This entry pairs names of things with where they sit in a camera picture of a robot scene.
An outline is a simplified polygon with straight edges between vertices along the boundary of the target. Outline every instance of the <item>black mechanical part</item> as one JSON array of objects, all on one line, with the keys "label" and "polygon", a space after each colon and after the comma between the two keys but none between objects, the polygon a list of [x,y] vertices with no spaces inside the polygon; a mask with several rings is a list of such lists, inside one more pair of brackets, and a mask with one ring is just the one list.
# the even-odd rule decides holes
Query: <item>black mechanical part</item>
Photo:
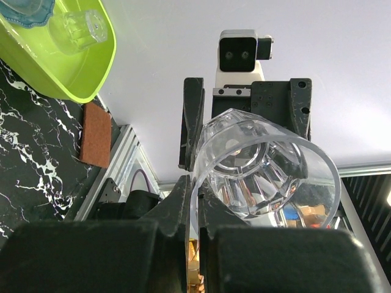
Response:
[{"label": "black mechanical part", "polygon": [[225,226],[209,243],[207,292],[382,292],[352,235]]},{"label": "black mechanical part", "polygon": [[212,118],[234,108],[260,115],[310,140],[311,79],[255,81],[244,88],[250,88],[250,95],[239,95],[236,92],[232,92],[232,95],[214,93]]},{"label": "black mechanical part", "polygon": [[259,38],[257,46],[257,60],[271,59],[273,39],[270,37]]},{"label": "black mechanical part", "polygon": [[[114,182],[112,178],[107,178],[105,182],[103,183],[100,192],[97,196],[97,200],[92,206],[91,212],[88,216],[88,219],[94,219],[95,213],[99,206],[101,206],[102,203],[116,203],[118,202],[119,198],[121,197],[121,190],[119,189],[118,185]],[[110,207],[110,213],[113,217],[116,213],[116,209],[120,209],[120,207]]]},{"label": "black mechanical part", "polygon": [[129,194],[123,210],[123,219],[138,220],[159,203],[159,195],[143,190],[134,190]]},{"label": "black mechanical part", "polygon": [[186,292],[190,191],[182,176],[137,221],[19,227],[0,251],[0,292]]},{"label": "black mechanical part", "polygon": [[186,78],[183,84],[183,111],[179,168],[192,171],[203,125],[205,90],[203,78]]},{"label": "black mechanical part", "polygon": [[251,72],[255,68],[257,39],[222,38],[219,44],[220,70],[223,72]]},{"label": "black mechanical part", "polygon": [[255,81],[251,85],[251,112],[309,140],[311,94],[309,78]]},{"label": "black mechanical part", "polygon": [[138,220],[159,203],[159,195],[144,190],[129,193],[126,203],[100,203],[95,220]]},{"label": "black mechanical part", "polygon": [[214,270],[210,254],[214,253],[210,242],[216,231],[223,225],[247,226],[247,223],[237,217],[221,200],[219,200],[209,185],[204,183],[199,189],[198,223],[200,239],[200,273],[208,282],[208,274]]}]

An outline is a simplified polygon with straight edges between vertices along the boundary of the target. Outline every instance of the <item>clear plastic cup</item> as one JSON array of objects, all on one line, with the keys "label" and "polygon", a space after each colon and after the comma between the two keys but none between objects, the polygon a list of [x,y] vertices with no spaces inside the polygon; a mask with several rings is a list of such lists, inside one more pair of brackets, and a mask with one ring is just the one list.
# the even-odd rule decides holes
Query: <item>clear plastic cup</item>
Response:
[{"label": "clear plastic cup", "polygon": [[327,227],[340,200],[340,178],[316,145],[261,116],[229,109],[203,126],[194,164],[197,193],[214,194],[253,226]]},{"label": "clear plastic cup", "polygon": [[107,25],[96,10],[54,15],[48,28],[53,42],[66,55],[77,54],[108,39]]}]

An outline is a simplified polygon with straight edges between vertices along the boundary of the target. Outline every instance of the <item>camera lens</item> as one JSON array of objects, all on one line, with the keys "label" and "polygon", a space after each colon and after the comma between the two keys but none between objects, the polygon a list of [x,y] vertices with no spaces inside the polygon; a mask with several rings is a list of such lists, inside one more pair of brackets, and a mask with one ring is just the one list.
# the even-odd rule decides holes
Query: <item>camera lens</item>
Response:
[{"label": "camera lens", "polygon": [[225,53],[225,58],[226,58],[227,60],[231,60],[232,57],[233,57],[232,52],[227,52],[227,53]]},{"label": "camera lens", "polygon": [[242,58],[246,60],[249,57],[249,53],[247,51],[242,53]]}]

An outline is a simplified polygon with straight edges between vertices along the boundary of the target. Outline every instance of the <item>black marble surface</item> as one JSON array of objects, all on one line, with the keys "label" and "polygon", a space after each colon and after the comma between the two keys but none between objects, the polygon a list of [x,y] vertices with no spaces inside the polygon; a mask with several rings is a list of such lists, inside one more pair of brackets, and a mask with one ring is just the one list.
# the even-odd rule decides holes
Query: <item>black marble surface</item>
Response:
[{"label": "black marble surface", "polygon": [[[76,214],[100,171],[78,159],[82,119],[83,105],[36,93],[0,59],[0,248],[20,223]],[[112,144],[119,132],[112,120]]]}]

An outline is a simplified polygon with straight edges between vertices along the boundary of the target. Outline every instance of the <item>black vent grille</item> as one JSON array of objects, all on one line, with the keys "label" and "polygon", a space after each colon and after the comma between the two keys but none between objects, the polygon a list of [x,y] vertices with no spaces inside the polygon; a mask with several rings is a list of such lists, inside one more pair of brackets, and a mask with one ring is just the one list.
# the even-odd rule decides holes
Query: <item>black vent grille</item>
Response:
[{"label": "black vent grille", "polygon": [[391,175],[342,179],[353,205],[391,283]]}]

